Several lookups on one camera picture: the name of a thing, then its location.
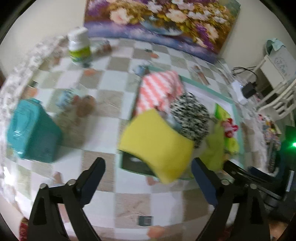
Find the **red scrunchie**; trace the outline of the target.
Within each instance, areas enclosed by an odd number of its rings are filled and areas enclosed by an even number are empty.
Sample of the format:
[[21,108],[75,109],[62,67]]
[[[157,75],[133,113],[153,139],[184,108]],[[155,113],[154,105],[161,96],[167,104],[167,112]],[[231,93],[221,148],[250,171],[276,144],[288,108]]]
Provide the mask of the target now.
[[227,138],[232,138],[234,133],[238,131],[238,125],[233,123],[232,118],[227,118],[221,122],[222,127],[224,128],[224,136]]

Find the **leopard print scrunchie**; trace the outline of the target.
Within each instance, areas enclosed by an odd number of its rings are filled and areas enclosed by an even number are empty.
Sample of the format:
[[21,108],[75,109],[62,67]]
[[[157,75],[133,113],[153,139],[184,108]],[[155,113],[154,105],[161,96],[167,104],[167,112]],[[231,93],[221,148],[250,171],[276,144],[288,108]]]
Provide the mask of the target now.
[[209,133],[210,114],[191,92],[184,92],[170,104],[170,113],[181,125],[180,134],[194,142],[194,148],[200,147]]

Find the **yellow green sponge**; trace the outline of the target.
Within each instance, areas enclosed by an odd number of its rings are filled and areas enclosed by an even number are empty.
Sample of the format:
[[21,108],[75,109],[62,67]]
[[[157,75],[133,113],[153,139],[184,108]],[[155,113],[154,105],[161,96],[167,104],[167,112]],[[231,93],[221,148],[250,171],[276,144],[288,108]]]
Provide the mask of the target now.
[[171,128],[155,109],[134,117],[121,135],[120,167],[157,177],[163,184],[185,179],[194,142]]

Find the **pink white striped cloth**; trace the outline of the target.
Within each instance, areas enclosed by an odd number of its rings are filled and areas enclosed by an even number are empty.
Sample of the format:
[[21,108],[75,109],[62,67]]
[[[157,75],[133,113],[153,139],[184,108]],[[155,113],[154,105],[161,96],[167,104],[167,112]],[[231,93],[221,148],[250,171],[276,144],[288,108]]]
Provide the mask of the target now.
[[170,112],[170,104],[184,93],[177,72],[173,70],[154,72],[143,77],[137,97],[135,115],[149,109]]

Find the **white chair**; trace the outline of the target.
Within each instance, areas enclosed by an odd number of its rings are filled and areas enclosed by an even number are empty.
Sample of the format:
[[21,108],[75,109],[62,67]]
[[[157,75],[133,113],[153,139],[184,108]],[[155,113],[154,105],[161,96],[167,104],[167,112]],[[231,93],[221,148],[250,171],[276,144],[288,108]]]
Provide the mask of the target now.
[[269,116],[273,121],[281,120],[288,115],[293,120],[295,76],[287,79],[268,55],[264,56],[257,68],[263,72],[273,87],[272,91],[256,105],[257,112]]

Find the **white tray teal rim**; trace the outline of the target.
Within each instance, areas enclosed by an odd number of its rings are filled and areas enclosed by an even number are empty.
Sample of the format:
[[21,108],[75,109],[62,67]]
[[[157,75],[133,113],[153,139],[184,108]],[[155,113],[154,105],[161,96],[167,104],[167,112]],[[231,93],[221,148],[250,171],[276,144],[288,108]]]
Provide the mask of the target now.
[[209,167],[223,167],[228,153],[244,167],[240,118],[234,101],[194,80],[154,66],[139,66],[140,84],[127,131],[120,142],[120,166],[126,171],[155,176],[165,183],[190,179],[189,163],[201,146],[216,150]]

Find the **teal plastic box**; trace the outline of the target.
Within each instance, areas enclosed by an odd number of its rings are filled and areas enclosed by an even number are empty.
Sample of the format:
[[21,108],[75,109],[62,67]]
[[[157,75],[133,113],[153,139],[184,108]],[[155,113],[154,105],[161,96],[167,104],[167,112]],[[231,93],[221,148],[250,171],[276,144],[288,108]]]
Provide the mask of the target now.
[[52,163],[62,141],[62,130],[39,100],[22,99],[11,118],[6,138],[19,158]]

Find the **black power adapter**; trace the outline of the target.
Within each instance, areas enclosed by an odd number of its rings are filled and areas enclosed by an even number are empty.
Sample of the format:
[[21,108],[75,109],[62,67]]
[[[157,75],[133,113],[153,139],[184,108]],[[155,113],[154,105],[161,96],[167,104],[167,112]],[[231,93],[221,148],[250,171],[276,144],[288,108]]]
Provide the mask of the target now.
[[241,88],[242,94],[246,99],[252,97],[256,91],[257,83],[256,82],[248,82]]

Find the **white power strip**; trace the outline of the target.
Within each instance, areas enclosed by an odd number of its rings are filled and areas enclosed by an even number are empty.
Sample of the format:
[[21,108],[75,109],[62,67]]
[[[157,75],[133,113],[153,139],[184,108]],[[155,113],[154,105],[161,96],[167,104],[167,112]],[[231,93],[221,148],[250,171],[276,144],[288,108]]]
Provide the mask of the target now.
[[243,96],[241,83],[239,81],[237,81],[237,80],[234,80],[231,83],[231,86],[232,86],[232,89],[233,89],[233,91],[235,93],[235,96],[236,96],[236,99],[238,100],[238,102],[241,105],[246,105],[247,104],[247,99]]

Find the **grey floral tablecloth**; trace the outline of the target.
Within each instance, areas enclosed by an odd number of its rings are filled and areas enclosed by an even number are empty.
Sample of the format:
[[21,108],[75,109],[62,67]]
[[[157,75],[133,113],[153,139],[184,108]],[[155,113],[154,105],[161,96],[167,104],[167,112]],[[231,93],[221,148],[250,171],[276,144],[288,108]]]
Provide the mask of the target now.
[[65,36],[50,37],[36,44],[15,66],[1,87],[1,195],[13,206],[16,205],[16,188],[8,184],[4,175],[8,142],[6,133],[16,105],[23,91],[39,67],[53,55],[60,56],[66,52],[68,39]]

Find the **checkered printed table cover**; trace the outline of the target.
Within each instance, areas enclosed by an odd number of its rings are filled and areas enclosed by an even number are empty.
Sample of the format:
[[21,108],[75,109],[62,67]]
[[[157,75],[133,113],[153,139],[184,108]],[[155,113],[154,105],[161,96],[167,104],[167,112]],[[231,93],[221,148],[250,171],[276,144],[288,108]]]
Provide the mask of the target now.
[[148,227],[139,226],[140,216],[151,216],[153,225],[166,228],[163,240],[195,240],[212,212],[192,179],[171,184],[148,184],[146,175],[120,167],[117,150],[121,132],[132,112],[140,78],[133,68],[143,63],[149,50],[158,54],[152,66],[175,70],[179,75],[203,85],[192,74],[201,68],[206,87],[234,101],[242,124],[243,159],[255,163],[259,155],[249,146],[260,134],[258,116],[252,102],[241,105],[224,79],[228,66],[223,60],[210,64],[190,54],[165,46],[126,39],[112,39],[113,51],[98,57],[86,71],[72,63],[67,50],[47,58],[29,84],[36,85],[36,99],[46,112],[57,117],[56,100],[63,90],[78,84],[95,97],[97,108],[90,116],[75,122],[66,118],[67,129],[57,160],[51,164],[18,158],[10,148],[4,168],[8,184],[16,188],[16,208],[29,217],[39,185],[63,184],[77,178],[97,157],[106,161],[106,172],[84,211],[102,240],[147,240]]

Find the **flower painting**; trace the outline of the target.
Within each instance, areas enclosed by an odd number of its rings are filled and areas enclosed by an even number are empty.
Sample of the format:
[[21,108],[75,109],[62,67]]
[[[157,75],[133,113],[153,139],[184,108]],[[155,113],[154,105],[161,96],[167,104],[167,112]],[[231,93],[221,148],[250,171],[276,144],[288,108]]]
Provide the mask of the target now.
[[240,11],[237,1],[87,1],[91,37],[164,45],[215,63]]

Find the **white pill bottle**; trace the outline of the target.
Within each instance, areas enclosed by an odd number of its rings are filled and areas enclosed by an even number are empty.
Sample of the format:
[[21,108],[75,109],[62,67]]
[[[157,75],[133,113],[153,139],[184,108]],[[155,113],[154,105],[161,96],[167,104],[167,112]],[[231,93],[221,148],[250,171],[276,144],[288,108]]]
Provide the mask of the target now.
[[77,65],[88,64],[92,57],[88,29],[85,27],[75,28],[68,33],[67,37],[72,62]]

